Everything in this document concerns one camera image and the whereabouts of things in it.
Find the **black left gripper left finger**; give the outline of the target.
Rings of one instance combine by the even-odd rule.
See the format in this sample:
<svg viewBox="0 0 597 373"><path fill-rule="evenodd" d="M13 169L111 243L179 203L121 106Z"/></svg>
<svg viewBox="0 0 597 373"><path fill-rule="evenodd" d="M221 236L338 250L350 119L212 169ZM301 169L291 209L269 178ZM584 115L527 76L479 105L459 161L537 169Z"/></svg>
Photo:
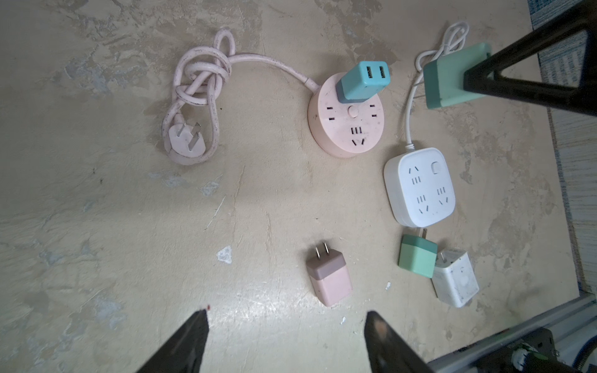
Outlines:
<svg viewBox="0 0 597 373"><path fill-rule="evenodd" d="M193 372L201 369L209 324L206 309L193 313L169 340L138 369L142 372Z"/></svg>

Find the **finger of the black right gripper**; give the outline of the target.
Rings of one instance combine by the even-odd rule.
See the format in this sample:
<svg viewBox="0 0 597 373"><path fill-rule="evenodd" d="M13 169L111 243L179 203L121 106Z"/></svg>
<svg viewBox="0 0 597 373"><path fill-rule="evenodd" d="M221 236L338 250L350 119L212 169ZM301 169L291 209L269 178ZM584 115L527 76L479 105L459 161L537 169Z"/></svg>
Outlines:
<svg viewBox="0 0 597 373"><path fill-rule="evenodd" d="M577 87L507 78L502 71L585 31L584 62ZM596 115L596 2L581 1L497 54L468 69L466 91L584 115Z"/></svg>

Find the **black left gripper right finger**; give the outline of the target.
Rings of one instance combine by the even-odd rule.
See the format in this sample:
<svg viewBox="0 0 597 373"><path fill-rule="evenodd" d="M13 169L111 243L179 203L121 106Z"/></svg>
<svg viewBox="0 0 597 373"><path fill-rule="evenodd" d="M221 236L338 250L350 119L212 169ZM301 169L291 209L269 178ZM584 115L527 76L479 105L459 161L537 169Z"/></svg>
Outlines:
<svg viewBox="0 0 597 373"><path fill-rule="evenodd" d="M433 372L376 311L367 312L364 337L372 372Z"/></svg>

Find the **pink usb charger plug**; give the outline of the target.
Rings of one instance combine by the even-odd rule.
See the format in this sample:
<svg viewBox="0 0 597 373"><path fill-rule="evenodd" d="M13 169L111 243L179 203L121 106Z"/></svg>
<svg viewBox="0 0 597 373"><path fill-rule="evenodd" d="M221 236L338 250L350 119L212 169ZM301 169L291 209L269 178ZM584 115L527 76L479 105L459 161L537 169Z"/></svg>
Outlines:
<svg viewBox="0 0 597 373"><path fill-rule="evenodd" d="M306 270L315 295L326 306L332 307L352 290L351 278L342 252L322 242L323 249L315 247L316 255L306 261Z"/></svg>

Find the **green usb charger plug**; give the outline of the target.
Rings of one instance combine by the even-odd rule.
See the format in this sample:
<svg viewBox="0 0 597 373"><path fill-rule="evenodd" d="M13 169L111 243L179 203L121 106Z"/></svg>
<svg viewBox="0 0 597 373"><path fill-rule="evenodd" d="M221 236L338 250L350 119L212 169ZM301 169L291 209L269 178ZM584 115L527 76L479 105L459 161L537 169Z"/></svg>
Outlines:
<svg viewBox="0 0 597 373"><path fill-rule="evenodd" d="M424 90L430 110L450 107L484 97L463 88L464 73L491 56L488 43L478 43L439 57L424 66Z"/></svg>

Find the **teal usb charger plug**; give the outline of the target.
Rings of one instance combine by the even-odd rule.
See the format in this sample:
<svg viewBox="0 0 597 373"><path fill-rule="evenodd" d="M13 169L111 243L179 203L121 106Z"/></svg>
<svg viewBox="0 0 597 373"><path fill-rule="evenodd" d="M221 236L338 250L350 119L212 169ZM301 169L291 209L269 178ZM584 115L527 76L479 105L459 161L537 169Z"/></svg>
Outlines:
<svg viewBox="0 0 597 373"><path fill-rule="evenodd" d="M363 103L390 85L390 70L386 62L363 61L343 75L336 84L342 104Z"/></svg>

